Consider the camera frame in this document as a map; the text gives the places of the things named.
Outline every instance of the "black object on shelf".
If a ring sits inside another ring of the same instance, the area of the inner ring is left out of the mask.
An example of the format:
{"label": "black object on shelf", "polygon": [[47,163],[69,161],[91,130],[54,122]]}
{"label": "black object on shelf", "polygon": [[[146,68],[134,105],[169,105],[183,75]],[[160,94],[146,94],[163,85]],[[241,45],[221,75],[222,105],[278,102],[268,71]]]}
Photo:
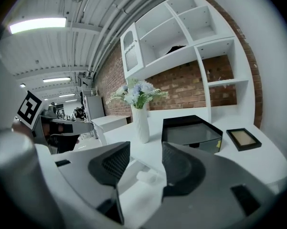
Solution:
{"label": "black object on shelf", "polygon": [[245,151],[257,147],[261,147],[262,143],[245,128],[227,130],[238,151]]}
{"label": "black object on shelf", "polygon": [[185,46],[174,46],[174,47],[171,47],[170,51],[168,51],[167,54],[169,54],[169,53],[171,53],[173,51],[176,51],[176,50],[178,50],[180,48],[183,48],[183,47],[185,47]]}
{"label": "black object on shelf", "polygon": [[163,120],[161,142],[187,145],[209,153],[220,151],[223,132],[196,115]]}

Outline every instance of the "black picture frame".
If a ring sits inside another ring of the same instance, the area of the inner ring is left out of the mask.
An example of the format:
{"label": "black picture frame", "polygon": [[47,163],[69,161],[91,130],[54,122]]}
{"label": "black picture frame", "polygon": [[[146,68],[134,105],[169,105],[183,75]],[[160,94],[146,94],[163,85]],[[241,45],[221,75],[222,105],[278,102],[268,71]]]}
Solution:
{"label": "black picture frame", "polygon": [[[232,134],[232,132],[236,132],[236,131],[246,132],[246,134],[248,134],[255,141],[255,143],[248,144],[248,145],[241,145],[238,142],[238,140],[235,138],[235,136]],[[258,148],[258,147],[261,147],[262,145],[262,143],[253,134],[247,131],[245,128],[226,130],[226,133],[229,135],[229,137],[231,138],[232,142],[234,143],[238,151],[245,151],[245,150]]]}

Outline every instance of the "white cabinet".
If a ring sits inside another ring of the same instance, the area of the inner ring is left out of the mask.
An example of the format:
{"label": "white cabinet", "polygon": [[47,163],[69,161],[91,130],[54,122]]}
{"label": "white cabinet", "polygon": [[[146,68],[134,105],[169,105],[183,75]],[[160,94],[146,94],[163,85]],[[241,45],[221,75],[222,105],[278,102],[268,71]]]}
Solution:
{"label": "white cabinet", "polygon": [[[208,121],[216,116],[209,89],[234,84],[236,111],[254,122],[255,92],[247,57],[227,21],[206,0],[166,0],[133,23],[120,41],[126,79],[144,80],[197,60]],[[222,55],[228,57],[233,79],[208,82],[203,60]]]}
{"label": "white cabinet", "polygon": [[92,120],[96,134],[103,146],[107,145],[104,133],[127,125],[127,118],[129,116],[108,115]]}
{"label": "white cabinet", "polygon": [[120,40],[122,41],[121,50],[124,74],[125,78],[128,78],[144,68],[135,23],[122,35]]}

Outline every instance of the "white drawer unit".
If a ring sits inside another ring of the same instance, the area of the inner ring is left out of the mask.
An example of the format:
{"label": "white drawer unit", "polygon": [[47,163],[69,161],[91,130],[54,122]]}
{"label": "white drawer unit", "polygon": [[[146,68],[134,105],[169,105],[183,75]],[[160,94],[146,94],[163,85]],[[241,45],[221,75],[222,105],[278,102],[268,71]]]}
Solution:
{"label": "white drawer unit", "polygon": [[103,146],[107,145],[104,133],[127,125],[126,119],[128,117],[129,116],[108,115],[92,120],[96,135]]}

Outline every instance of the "fluorescent light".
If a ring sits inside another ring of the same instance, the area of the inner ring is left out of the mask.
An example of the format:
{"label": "fluorescent light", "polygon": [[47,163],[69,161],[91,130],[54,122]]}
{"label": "fluorescent light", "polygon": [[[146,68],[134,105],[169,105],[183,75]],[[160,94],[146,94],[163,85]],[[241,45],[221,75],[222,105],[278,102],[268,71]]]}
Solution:
{"label": "fluorescent light", "polygon": [[67,95],[61,95],[59,97],[69,97],[69,96],[74,96],[75,94],[67,94]]}
{"label": "fluorescent light", "polygon": [[43,79],[43,82],[59,82],[59,81],[69,81],[70,77],[59,77],[59,78],[51,78],[51,79]]}
{"label": "fluorescent light", "polygon": [[42,18],[29,21],[23,21],[10,26],[12,34],[28,31],[38,28],[49,28],[49,27],[65,27],[66,18]]}

